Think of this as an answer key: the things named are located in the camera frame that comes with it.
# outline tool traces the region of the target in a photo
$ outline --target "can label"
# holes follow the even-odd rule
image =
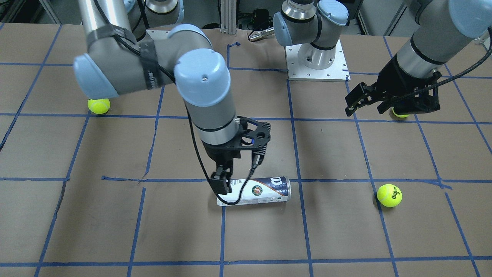
[[[231,180],[232,192],[221,197],[227,202],[236,201],[244,181],[245,179]],[[236,205],[285,202],[291,197],[290,191],[290,180],[284,176],[250,179],[243,190],[241,200]],[[219,199],[217,205],[227,206]]]

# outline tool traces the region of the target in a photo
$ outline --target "wilson logo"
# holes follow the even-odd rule
[[[391,196],[392,199],[396,199],[397,198],[397,195],[400,194],[398,191],[397,191],[397,187],[393,186],[393,195]]]

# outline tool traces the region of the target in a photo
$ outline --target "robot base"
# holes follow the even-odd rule
[[[287,59],[287,69],[289,80],[293,81],[327,81],[327,82],[345,82],[350,80],[347,62],[341,48],[340,40],[336,45],[336,57],[333,64],[327,69],[311,69],[300,63],[298,52],[301,44],[287,46],[285,56]]]

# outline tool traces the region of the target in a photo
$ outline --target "blue tape grid line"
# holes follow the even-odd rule
[[[301,165],[299,163],[299,151],[297,148],[297,136],[296,136],[296,126],[294,121],[294,109],[292,107],[292,95],[290,92],[290,81],[287,80],[287,95],[289,97],[289,110],[290,110],[290,118],[291,118],[291,126],[292,126],[292,137],[294,142],[294,154],[296,156],[296,169],[297,169],[297,179],[301,179]],[[314,277],[314,271],[312,268],[312,257],[311,257],[311,245],[309,242],[309,232],[308,232],[308,221],[306,219],[306,208],[304,205],[304,194],[303,194],[303,183],[299,182],[299,198],[301,199],[301,214],[303,217],[303,227],[304,227],[304,238],[306,240],[306,251],[307,251],[307,263],[309,266],[309,276]]]
[[[490,261],[492,256],[472,256],[477,261]],[[396,262],[421,262],[421,261],[466,261],[470,256],[433,256],[433,257],[396,257]],[[362,259],[314,259],[313,264],[334,264],[334,263],[381,263],[391,262],[391,258],[362,258]],[[272,265],[272,264],[307,264],[307,259],[301,260],[241,260],[225,261],[227,265]],[[139,266],[216,266],[220,261],[159,261],[159,262],[133,262],[132,267]],[[2,267],[35,267],[39,263],[0,263]],[[41,267],[128,267],[129,262],[45,262]]]
[[[449,70],[448,66],[447,65],[444,65],[446,67],[446,70],[448,71],[448,73],[451,75],[451,71]],[[485,138],[484,136],[484,133],[482,132],[482,129],[480,128],[480,125],[477,124],[477,120],[475,119],[475,116],[473,115],[473,113],[471,112],[471,109],[470,107],[468,106],[468,103],[466,102],[464,96],[463,96],[463,93],[461,93],[461,89],[460,87],[458,86],[458,84],[456,83],[456,80],[453,81],[453,83],[455,84],[455,87],[456,89],[458,90],[458,93],[460,94],[460,97],[461,99],[463,100],[463,103],[464,105],[466,106],[466,109],[468,110],[468,112],[470,113],[470,116],[471,116],[471,119],[473,120],[473,122],[475,123],[475,125],[477,126],[477,129],[478,129],[478,132],[480,133],[480,135],[482,136],[482,139],[484,140],[485,144],[487,145],[487,148],[489,149],[489,152],[492,154],[492,149],[491,149],[491,146],[489,144],[489,142],[487,141],[487,139]]]
[[[90,114],[90,111],[87,112],[86,120],[84,122],[84,125],[82,127],[82,130],[80,131],[79,139],[77,141],[77,146],[75,147],[75,150],[74,150],[73,156],[72,156],[72,160],[70,162],[70,166],[69,166],[69,168],[67,170],[67,174],[66,174],[67,180],[70,179],[70,174],[72,172],[73,165],[75,163],[75,158],[77,157],[77,154],[79,152],[80,144],[82,143],[82,138],[84,137],[84,133],[86,131],[86,127],[87,127],[87,124],[88,124],[89,119],[90,119],[89,114]],[[39,257],[39,264],[36,267],[36,271],[34,273],[34,277],[38,277],[39,276],[39,271],[41,270],[41,264],[44,261],[44,256],[46,255],[46,250],[48,249],[48,245],[50,243],[51,235],[52,235],[53,229],[55,227],[55,222],[56,222],[56,219],[57,219],[57,216],[58,216],[58,211],[60,210],[60,207],[62,206],[63,197],[65,196],[66,183],[67,183],[67,181],[64,181],[63,182],[63,185],[61,186],[60,197],[58,198],[58,203],[57,203],[55,212],[53,213],[53,218],[51,220],[50,229],[48,230],[48,234],[46,235],[46,240],[44,242],[43,250],[42,250],[41,255]]]
[[[386,47],[388,48],[388,52],[389,52],[390,56],[393,57],[393,54],[391,53],[391,50],[390,50],[390,47],[388,46],[388,42],[386,41],[386,38],[383,37],[383,39],[384,39],[384,42],[386,44]],[[448,66],[446,64],[444,66],[445,66],[446,70],[448,71],[449,75],[452,75],[451,74],[451,71],[448,68]],[[454,82],[454,84],[456,86],[456,89],[458,90],[458,92],[459,92],[459,94],[461,96],[461,99],[463,100],[463,103],[465,104],[466,108],[468,109],[468,112],[470,113],[470,116],[472,117],[473,121],[476,123],[475,117],[473,116],[473,113],[471,112],[471,109],[469,108],[468,104],[466,103],[466,101],[465,101],[465,99],[464,99],[464,97],[463,97],[463,95],[462,95],[462,93],[460,91],[460,88],[458,87],[456,81],[453,81],[453,82]],[[419,122],[419,119],[418,119],[417,115],[414,115],[414,116],[415,116],[415,120],[417,121],[417,124],[419,126],[420,132],[422,134],[422,138],[424,139],[424,143],[426,144],[427,151],[429,152],[430,159],[432,160],[432,165],[434,166],[434,170],[435,170],[435,173],[437,175],[437,179],[438,179],[439,183],[442,184],[442,179],[441,179],[441,177],[439,175],[439,172],[437,170],[437,166],[436,166],[436,163],[434,161],[434,157],[433,157],[433,154],[431,152],[431,148],[429,147],[429,143],[428,143],[428,141],[426,139],[426,136],[424,134],[424,130],[422,129],[422,126],[421,126],[421,124]],[[478,131],[482,135],[482,138],[483,138],[485,144],[487,145],[487,147],[489,148],[489,151],[492,153],[492,150],[490,149],[490,146],[487,143],[487,140],[485,139],[485,136],[483,135],[482,130],[480,129],[480,126],[478,124],[476,124],[476,127],[478,128]],[[463,231],[461,229],[460,222],[458,221],[458,217],[456,216],[456,213],[454,211],[453,205],[451,203],[451,199],[449,198],[449,195],[448,195],[447,192],[445,192],[445,195],[446,195],[446,198],[448,200],[449,207],[451,208],[451,212],[453,214],[453,217],[454,217],[454,219],[456,221],[456,225],[458,226],[458,229],[460,230],[460,234],[461,234],[461,238],[463,239],[463,243],[465,244],[466,250],[468,251],[469,259],[471,260],[471,263],[473,265],[473,268],[475,269],[475,273],[476,273],[477,277],[480,277],[480,273],[478,272],[477,265],[476,265],[476,263],[475,263],[475,261],[473,259],[471,250],[468,247],[468,243],[466,242],[465,235],[464,235],[464,233],[463,233]]]
[[[424,140],[424,143],[426,145],[427,152],[429,153],[430,160],[432,161],[432,166],[434,167],[435,175],[437,176],[437,181],[439,182],[439,186],[441,188],[444,188],[444,186],[442,185],[442,178],[439,175],[439,171],[437,170],[437,165],[434,160],[434,155],[431,152],[431,147],[429,146],[429,142],[427,141],[426,135],[424,134],[424,129],[422,129],[422,125],[420,124],[417,115],[414,114],[414,116],[415,116],[415,120],[417,121],[417,125],[419,126],[420,134],[422,134],[422,139]]]
[[[348,82],[345,82],[345,87],[347,89],[347,93],[350,93],[350,89],[348,87]],[[376,185],[374,183],[374,178],[372,177],[372,172],[371,172],[370,164],[369,164],[369,158],[368,158],[368,155],[367,155],[367,152],[366,152],[366,145],[364,144],[364,139],[362,138],[362,132],[361,132],[361,128],[360,128],[360,125],[359,125],[359,121],[357,120],[357,115],[356,114],[354,114],[354,119],[355,119],[355,126],[357,128],[357,133],[359,135],[359,140],[361,142],[362,153],[364,154],[364,159],[366,161],[366,167],[367,167],[367,170],[368,170],[369,179],[370,179],[370,183],[371,183],[371,186],[372,186],[372,191],[374,193],[374,196],[376,196],[376,192],[377,192]],[[393,271],[395,272],[395,277],[399,277],[397,264],[395,262],[395,256],[393,254],[393,248],[391,247],[390,236],[388,234],[388,229],[386,227],[386,222],[384,220],[383,210],[381,209],[381,204],[379,203],[379,201],[376,201],[376,204],[377,204],[377,209],[378,209],[378,212],[379,212],[379,218],[381,219],[381,225],[383,227],[383,232],[384,232],[384,237],[386,239],[386,244],[388,245],[388,252],[390,254],[391,263],[393,265]]]
[[[236,41],[233,44],[228,44],[227,45],[227,68],[229,68],[230,61],[231,61],[230,48],[233,47],[233,46],[236,46],[236,45],[239,46],[241,44],[239,43],[239,41]]]
[[[145,190],[146,190],[145,187],[143,187],[142,197],[140,198],[140,206],[138,208],[137,224],[135,225],[135,234],[133,235],[133,244],[131,245],[130,261],[128,262],[128,270],[126,272],[126,277],[131,277],[133,260],[135,258],[135,251],[137,249],[138,233],[140,231],[140,222],[142,221],[142,211],[144,209]]]
[[[225,212],[226,208],[222,207],[222,219],[220,222],[220,268],[219,277],[224,277],[224,256],[225,256]]]
[[[451,203],[451,199],[449,198],[448,193],[444,193],[446,195],[446,199],[448,200],[449,208],[451,209],[451,213],[453,214],[453,217],[456,222],[456,226],[458,227],[458,230],[460,231],[461,238],[463,239],[464,246],[466,247],[466,251],[468,252],[468,258],[471,260],[471,264],[473,265],[473,268],[475,269],[475,273],[477,274],[477,277],[480,277],[480,273],[478,272],[477,264],[475,263],[475,259],[473,258],[473,255],[471,254],[470,246],[466,242],[466,238],[464,236],[463,229],[461,228],[461,224],[458,220],[458,217],[456,216],[455,209],[453,207],[453,204]]]
[[[41,66],[39,67],[39,70],[37,71],[37,74],[36,74],[36,77],[34,78],[34,81],[32,82],[32,84],[31,84],[28,92],[26,93],[26,96],[22,100],[22,103],[21,103],[19,109],[17,110],[17,113],[15,114],[14,119],[12,120],[12,123],[10,124],[10,126],[9,126],[9,128],[7,130],[7,133],[5,134],[5,136],[3,137],[2,142],[0,143],[0,150],[3,148],[3,146],[7,142],[8,136],[10,135],[10,132],[14,128],[14,125],[17,122],[17,118],[19,118],[19,114],[21,113],[22,108],[26,104],[26,101],[29,98],[29,95],[31,94],[32,89],[34,88],[34,86],[36,84],[36,81],[39,78],[39,75],[41,74],[41,71],[43,70],[44,64],[46,63],[46,61],[48,60],[48,57],[50,56],[51,50],[53,49],[53,46],[55,45],[55,42],[57,41],[58,35],[60,34],[60,31],[61,30],[62,30],[62,26],[60,25],[58,27],[57,33],[55,34],[55,37],[53,38],[53,41],[51,42],[50,48],[48,49],[48,52],[46,53],[46,56],[44,57],[43,63],[41,64]]]
[[[0,63],[0,66],[46,66],[46,67],[72,67],[72,66],[73,66],[73,64]]]
[[[151,169],[152,154],[154,152],[154,144],[155,144],[155,136],[157,136],[157,126],[159,125],[160,108],[162,106],[162,98],[164,97],[164,88],[165,88],[165,86],[163,86],[162,89],[160,90],[159,105],[157,105],[157,112],[155,113],[154,137],[152,138],[152,145],[151,145],[151,148],[149,150],[149,158],[147,160],[147,166],[145,167],[144,176],[147,173],[149,173],[149,170]]]
[[[0,113],[0,116],[15,116],[16,113]],[[86,117],[86,114],[62,114],[62,113],[20,113],[19,116],[47,116],[47,117]],[[132,115],[132,114],[90,114],[89,117],[110,118],[156,118],[155,115]],[[187,116],[159,115],[159,119],[188,119]],[[282,117],[253,117],[254,120],[291,121],[291,118]],[[294,121],[329,121],[329,122],[355,122],[352,118],[294,118]],[[384,119],[358,119],[359,122],[375,123],[425,123],[425,124],[458,124],[458,125],[492,125],[492,122],[473,121],[431,121],[431,120],[384,120]]]

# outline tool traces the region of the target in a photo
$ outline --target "light blue joint cap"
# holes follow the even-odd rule
[[[73,61],[75,78],[89,99],[118,97],[118,93],[92,58],[85,53]]]
[[[124,8],[126,10],[126,13],[129,13],[131,9],[133,9],[133,6],[135,5],[135,0],[123,0],[124,2]]]
[[[175,24],[178,24],[178,23],[181,23],[183,22],[183,18],[185,17],[185,7],[183,5],[183,0],[180,0],[180,13],[178,15],[178,19],[176,20],[176,23]]]
[[[338,26],[345,26],[347,24],[348,10],[342,3],[336,0],[320,0],[318,10],[323,17]]]
[[[167,35],[167,37],[171,38],[175,33],[181,32],[181,31],[191,31],[191,32],[198,33],[209,41],[210,46],[212,45],[212,43],[210,42],[210,39],[202,32],[202,30],[200,30],[200,28],[198,28],[197,26],[192,25],[192,24],[177,25],[171,31],[169,31],[169,34]]]
[[[477,38],[492,25],[492,0],[449,0],[449,14],[458,31]]]
[[[280,12],[274,14],[274,30],[277,41],[282,46],[292,46],[292,37],[285,19]]]
[[[182,55],[174,66],[174,76],[181,97],[198,107],[219,103],[231,86],[224,58],[211,49],[195,49]]]

